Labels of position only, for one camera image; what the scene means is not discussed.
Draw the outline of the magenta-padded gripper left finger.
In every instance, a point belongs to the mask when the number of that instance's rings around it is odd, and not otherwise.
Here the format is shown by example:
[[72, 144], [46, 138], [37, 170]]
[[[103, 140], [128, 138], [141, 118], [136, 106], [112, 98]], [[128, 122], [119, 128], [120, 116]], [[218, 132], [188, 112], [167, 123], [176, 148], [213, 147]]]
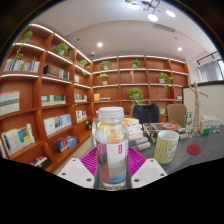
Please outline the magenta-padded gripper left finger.
[[81, 158], [72, 158], [59, 172], [58, 176], [78, 186], [93, 189], [97, 173], [96, 148]]

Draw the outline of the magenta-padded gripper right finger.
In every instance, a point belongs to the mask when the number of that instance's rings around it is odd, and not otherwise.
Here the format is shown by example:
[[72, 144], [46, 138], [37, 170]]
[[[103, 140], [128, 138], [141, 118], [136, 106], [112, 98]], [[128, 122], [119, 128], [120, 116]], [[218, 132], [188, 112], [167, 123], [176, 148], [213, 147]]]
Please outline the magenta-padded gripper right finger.
[[132, 189], [143, 187], [167, 175], [154, 158], [146, 159], [133, 148], [128, 150], [128, 171]]

